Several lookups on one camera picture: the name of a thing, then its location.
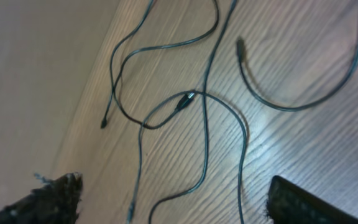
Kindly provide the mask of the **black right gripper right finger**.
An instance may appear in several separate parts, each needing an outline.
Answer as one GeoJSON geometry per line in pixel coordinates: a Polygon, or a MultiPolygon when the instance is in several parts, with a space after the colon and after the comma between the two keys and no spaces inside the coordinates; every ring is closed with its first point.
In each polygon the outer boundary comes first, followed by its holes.
{"type": "Polygon", "coordinates": [[[272,177],[267,215],[283,224],[358,224],[358,218],[332,206],[279,175],[272,177]]]}

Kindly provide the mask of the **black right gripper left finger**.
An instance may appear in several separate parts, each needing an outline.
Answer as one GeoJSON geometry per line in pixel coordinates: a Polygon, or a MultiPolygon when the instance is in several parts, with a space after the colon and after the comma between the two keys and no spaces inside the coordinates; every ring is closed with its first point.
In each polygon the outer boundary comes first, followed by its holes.
{"type": "Polygon", "coordinates": [[[71,172],[57,179],[35,174],[43,186],[0,210],[0,224],[75,223],[83,191],[83,176],[71,172]]]}

